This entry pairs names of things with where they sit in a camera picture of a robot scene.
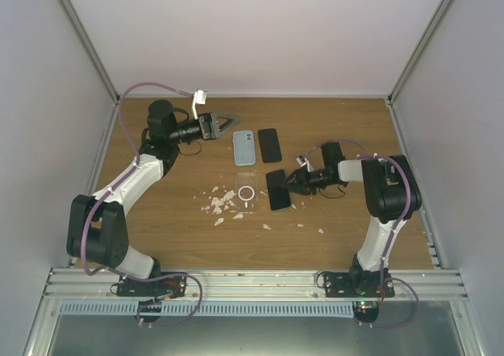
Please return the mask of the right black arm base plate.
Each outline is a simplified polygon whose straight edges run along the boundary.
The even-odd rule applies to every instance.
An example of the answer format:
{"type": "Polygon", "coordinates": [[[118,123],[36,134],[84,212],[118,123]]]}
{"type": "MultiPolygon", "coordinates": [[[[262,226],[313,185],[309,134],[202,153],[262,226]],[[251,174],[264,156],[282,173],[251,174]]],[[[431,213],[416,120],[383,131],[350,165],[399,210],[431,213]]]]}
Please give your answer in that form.
{"type": "Polygon", "coordinates": [[[394,284],[380,285],[380,272],[320,271],[315,276],[315,284],[324,289],[327,298],[381,299],[395,297],[394,284]]]}

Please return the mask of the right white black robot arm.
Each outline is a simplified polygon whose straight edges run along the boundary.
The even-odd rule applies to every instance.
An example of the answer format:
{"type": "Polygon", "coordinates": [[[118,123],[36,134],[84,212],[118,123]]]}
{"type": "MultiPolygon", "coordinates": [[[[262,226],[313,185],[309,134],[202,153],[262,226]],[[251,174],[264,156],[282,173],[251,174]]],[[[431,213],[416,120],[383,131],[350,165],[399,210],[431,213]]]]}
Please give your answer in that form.
{"type": "Polygon", "coordinates": [[[343,281],[358,297],[380,293],[398,234],[422,206],[420,189],[409,162],[403,154],[359,154],[347,159],[339,140],[327,141],[319,148],[322,169],[312,167],[308,153],[300,154],[297,156],[299,168],[283,178],[280,186],[299,195],[315,195],[329,186],[363,184],[369,227],[343,281]]]}

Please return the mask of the light blue phone case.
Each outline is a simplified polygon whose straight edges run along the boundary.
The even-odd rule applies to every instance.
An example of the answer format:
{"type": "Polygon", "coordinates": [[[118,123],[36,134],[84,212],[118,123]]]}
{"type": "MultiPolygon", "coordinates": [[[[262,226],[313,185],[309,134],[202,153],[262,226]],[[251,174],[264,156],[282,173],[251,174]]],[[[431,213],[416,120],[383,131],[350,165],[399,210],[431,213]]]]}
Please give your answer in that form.
{"type": "Polygon", "coordinates": [[[256,163],[254,134],[250,130],[233,132],[232,136],[234,162],[239,167],[256,163]]]}

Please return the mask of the black smartphone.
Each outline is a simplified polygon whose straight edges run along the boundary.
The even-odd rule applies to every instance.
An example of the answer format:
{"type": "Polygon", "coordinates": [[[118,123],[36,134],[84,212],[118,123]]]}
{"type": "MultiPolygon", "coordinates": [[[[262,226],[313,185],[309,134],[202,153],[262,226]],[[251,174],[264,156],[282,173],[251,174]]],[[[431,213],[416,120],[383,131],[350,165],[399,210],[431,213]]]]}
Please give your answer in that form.
{"type": "Polygon", "coordinates": [[[265,128],[258,131],[261,159],[264,163],[282,161],[278,134],[275,128],[265,128]]]}

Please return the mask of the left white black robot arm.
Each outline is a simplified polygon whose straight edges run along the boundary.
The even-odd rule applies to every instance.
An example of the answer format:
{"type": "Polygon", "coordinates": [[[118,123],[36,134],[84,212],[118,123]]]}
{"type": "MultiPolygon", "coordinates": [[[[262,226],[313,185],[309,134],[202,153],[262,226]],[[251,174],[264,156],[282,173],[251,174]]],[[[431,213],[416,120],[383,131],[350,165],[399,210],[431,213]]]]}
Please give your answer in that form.
{"type": "Polygon", "coordinates": [[[140,148],[130,165],[92,195],[71,204],[66,251],[81,264],[95,263],[135,280],[145,296],[156,295],[162,277],[155,260],[130,246],[126,216],[134,204],[173,167],[181,143],[221,138],[240,122],[226,113],[187,112],[167,100],[150,104],[140,148]]]}

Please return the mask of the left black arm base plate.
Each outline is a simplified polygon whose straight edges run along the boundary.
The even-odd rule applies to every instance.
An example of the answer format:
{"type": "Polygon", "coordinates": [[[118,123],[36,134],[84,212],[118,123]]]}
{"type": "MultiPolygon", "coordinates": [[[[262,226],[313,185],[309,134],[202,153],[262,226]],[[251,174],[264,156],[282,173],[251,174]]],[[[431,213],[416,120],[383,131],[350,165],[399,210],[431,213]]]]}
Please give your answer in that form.
{"type": "Polygon", "coordinates": [[[184,297],[186,289],[186,276],[175,276],[145,282],[132,280],[126,276],[120,276],[119,280],[112,284],[109,291],[118,297],[137,297],[146,299],[174,299],[184,297]]]}

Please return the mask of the clear magsafe phone case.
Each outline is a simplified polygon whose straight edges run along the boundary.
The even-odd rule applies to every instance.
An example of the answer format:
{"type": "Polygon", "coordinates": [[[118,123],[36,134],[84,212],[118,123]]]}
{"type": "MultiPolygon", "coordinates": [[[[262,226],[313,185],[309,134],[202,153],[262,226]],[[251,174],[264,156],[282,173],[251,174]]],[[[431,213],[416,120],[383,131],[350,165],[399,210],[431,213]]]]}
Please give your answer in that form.
{"type": "Polygon", "coordinates": [[[239,172],[235,175],[235,204],[239,212],[258,211],[258,176],[255,172],[239,172]]]}

